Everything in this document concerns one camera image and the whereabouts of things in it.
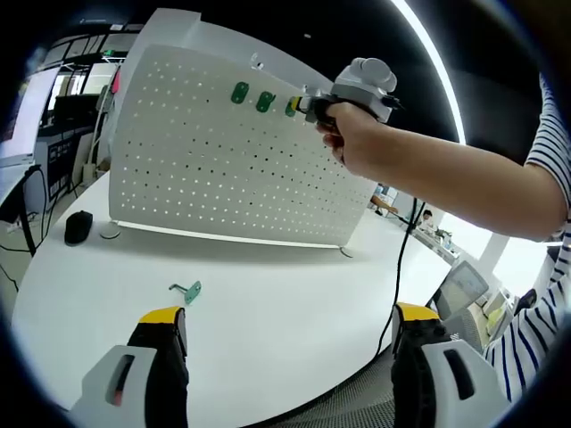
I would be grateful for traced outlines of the person's right hand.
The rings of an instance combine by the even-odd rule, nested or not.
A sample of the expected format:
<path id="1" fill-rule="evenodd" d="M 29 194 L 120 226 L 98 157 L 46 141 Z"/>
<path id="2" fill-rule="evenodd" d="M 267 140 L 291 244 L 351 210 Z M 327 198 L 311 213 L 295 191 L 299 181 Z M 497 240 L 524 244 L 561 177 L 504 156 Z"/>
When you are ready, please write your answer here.
<path id="1" fill-rule="evenodd" d="M 317 130 L 335 159 L 354 175 L 381 178 L 393 130 L 350 103 L 331 104 L 326 114 L 335 124 L 318 124 Z"/>

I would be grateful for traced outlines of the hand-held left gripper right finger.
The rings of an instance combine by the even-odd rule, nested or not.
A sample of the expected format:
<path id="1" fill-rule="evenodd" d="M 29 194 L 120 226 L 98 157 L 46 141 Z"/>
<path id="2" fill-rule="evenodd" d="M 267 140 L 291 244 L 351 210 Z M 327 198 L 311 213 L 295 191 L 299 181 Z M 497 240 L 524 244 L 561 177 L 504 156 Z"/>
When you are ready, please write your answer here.
<path id="1" fill-rule="evenodd" d="M 392 323 L 396 427 L 490 427 L 507 411 L 492 366 L 436 312 L 398 302 Z"/>

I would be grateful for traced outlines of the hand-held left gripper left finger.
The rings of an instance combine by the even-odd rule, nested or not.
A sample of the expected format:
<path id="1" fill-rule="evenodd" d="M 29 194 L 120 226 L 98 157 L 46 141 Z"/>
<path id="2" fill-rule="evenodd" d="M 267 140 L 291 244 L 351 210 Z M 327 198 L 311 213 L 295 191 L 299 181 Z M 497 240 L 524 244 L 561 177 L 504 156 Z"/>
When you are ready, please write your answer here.
<path id="1" fill-rule="evenodd" d="M 139 319 L 84 376 L 70 410 L 78 427 L 187 427 L 186 317 L 181 307 Z"/>

